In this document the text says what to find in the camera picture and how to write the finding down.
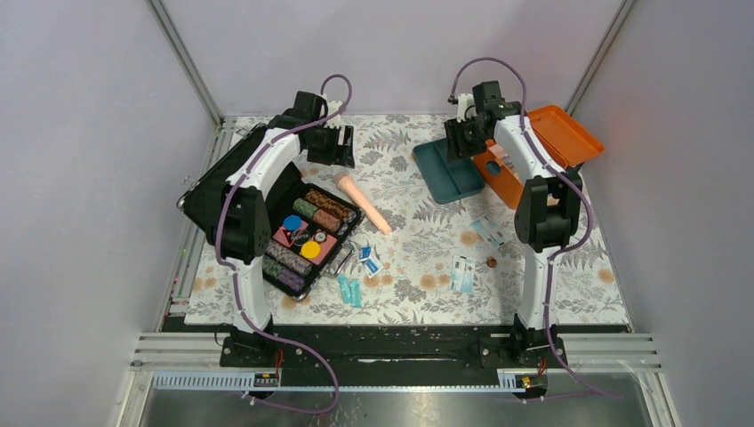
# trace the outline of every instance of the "open case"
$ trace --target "open case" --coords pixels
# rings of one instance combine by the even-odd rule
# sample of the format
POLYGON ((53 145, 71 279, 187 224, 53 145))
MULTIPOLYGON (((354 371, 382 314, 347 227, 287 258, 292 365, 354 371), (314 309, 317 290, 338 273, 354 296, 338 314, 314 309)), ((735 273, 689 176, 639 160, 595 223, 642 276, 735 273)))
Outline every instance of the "open case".
MULTIPOLYGON (((178 207, 205 233, 210 245, 214 245, 221 207, 231 187, 227 179, 260 146, 267 129, 255 126, 179 200, 178 207)), ((302 298, 338 255, 363 214, 333 193, 304 183, 293 163, 277 177, 263 200, 264 209, 255 198, 234 197, 239 207, 256 204, 257 208, 239 209, 245 216, 229 211, 226 227, 241 232, 224 233, 223 241, 233 239, 234 247, 248 247, 257 244, 255 233, 249 230, 268 233, 272 239, 264 254, 265 281, 293 298, 302 298)), ((222 251, 223 257, 232 256, 246 264, 252 259, 226 247, 222 251)))

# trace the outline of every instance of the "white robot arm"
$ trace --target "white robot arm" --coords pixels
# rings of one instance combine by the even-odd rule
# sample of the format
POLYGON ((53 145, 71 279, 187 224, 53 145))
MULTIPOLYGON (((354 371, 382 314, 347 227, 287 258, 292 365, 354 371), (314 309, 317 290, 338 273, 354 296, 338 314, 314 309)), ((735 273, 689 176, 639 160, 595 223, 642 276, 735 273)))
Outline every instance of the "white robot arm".
POLYGON ((309 152, 309 161, 354 167, 353 128, 341 126, 339 114, 328 116, 321 125, 303 126, 313 124, 327 111, 340 112, 341 105, 340 101, 328 101, 324 95, 299 92, 294 107, 275 116, 260 141, 255 136, 254 141, 239 142, 178 202, 181 211, 205 232, 214 246, 217 246, 221 207, 229 203, 221 248, 216 250, 237 274, 234 307, 242 309, 237 310, 233 326, 242 332, 254 332, 243 315, 262 330, 270 320, 262 254, 271 238, 266 202, 279 196, 270 195, 278 178, 304 149, 309 152), (300 127, 308 128, 297 133, 289 130, 300 127))
POLYGON ((506 102, 497 82, 484 82, 474 86, 473 95, 462 93, 449 101, 458 104, 458 116, 445 122, 448 161, 481 154, 486 142, 493 139, 508 154, 524 184, 514 223, 518 239, 528 247, 510 356, 522 363, 538 360, 549 348, 547 334, 555 340, 557 333, 554 322, 545 319, 548 270, 553 270, 550 283, 557 280, 557 269, 549 269, 549 262, 556 261, 551 256, 567 246, 575 233, 581 203, 556 173, 568 175, 577 188, 582 185, 581 179, 555 163, 536 137, 529 119, 521 116, 525 114, 521 104, 506 102), (469 117, 472 109, 476 115, 469 117), (549 205, 549 197, 557 203, 549 205))
MULTIPOLYGON (((508 116, 499 120, 494 128, 495 142, 508 153, 522 182, 529 181, 535 176, 541 176, 542 178, 554 177, 555 175, 545 169, 544 165, 532 152, 519 126, 519 119, 519 116, 508 116)), ((562 171, 560 166, 547 154, 540 140, 534 134, 529 119, 525 117, 524 120, 529 135, 531 135, 537 149, 551 165, 562 171)), ((531 247, 526 248, 524 255, 524 292, 521 296, 521 305, 518 306, 518 316, 527 329, 541 330, 550 327, 550 325, 544 324, 544 301, 547 296, 545 294, 547 262, 549 257, 559 248, 559 246, 545 247, 541 252, 536 252, 531 247)))

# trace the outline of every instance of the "table surface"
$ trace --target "table surface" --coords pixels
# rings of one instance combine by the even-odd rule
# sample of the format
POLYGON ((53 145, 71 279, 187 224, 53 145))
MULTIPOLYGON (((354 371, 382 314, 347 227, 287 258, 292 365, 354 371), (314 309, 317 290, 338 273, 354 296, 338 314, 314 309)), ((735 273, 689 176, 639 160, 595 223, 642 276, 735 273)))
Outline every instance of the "table surface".
MULTIPOLYGON (((270 117, 240 117, 232 144, 251 127, 270 117)), ((310 164, 299 157, 295 164, 303 180, 313 182, 348 199, 334 185, 338 172, 348 172, 372 200, 393 232, 385 236, 365 220, 351 238, 358 246, 369 245, 385 269, 368 278, 360 263, 350 261, 345 273, 361 281, 362 308, 341 300, 336 279, 320 278, 309 296, 295 302, 270 285, 267 299, 276 324, 509 324, 517 310, 524 276, 524 248, 513 231, 514 211, 486 187, 480 194, 446 205, 435 203, 413 161, 418 144, 445 136, 443 115, 345 116, 343 122, 356 132, 354 170, 310 164), (509 241, 492 249, 470 227, 486 214, 509 241), (473 294, 449 289, 454 255, 478 261, 473 294), (495 268, 485 263, 497 261, 495 268)), ((573 242, 582 236, 584 215, 573 242)), ((629 316, 623 304, 605 242, 595 221, 589 241, 564 255, 552 310, 562 324, 625 324, 629 316)), ((233 303, 229 269, 214 258, 205 243, 185 318, 187 325, 229 323, 233 303)))

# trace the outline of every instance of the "blue poker chip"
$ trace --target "blue poker chip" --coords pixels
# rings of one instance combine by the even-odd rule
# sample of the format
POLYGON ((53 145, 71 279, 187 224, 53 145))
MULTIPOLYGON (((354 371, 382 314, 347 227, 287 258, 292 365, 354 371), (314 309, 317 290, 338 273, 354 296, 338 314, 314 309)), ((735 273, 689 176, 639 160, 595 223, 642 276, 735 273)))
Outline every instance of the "blue poker chip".
POLYGON ((298 230, 301 227, 301 218, 296 215, 289 215, 283 220, 283 228, 286 230, 298 230))

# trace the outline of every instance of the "orange container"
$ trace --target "orange container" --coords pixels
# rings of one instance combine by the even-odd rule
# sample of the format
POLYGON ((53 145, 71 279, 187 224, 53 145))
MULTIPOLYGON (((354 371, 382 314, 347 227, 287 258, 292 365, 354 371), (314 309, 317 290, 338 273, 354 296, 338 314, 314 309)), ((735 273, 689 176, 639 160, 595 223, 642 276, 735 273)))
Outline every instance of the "orange container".
MULTIPOLYGON (((576 166, 605 151, 595 137, 557 105, 529 111, 529 120, 542 146, 561 167, 576 166)), ((474 156, 474 165, 498 197, 508 207, 516 209, 524 186, 517 174, 510 171, 489 149, 494 144, 492 140, 487 141, 487 151, 474 156), (487 169, 489 162, 498 165, 500 172, 491 173, 487 169)))
POLYGON ((529 112, 534 133, 561 167, 576 166, 599 156, 605 147, 557 105, 529 112))

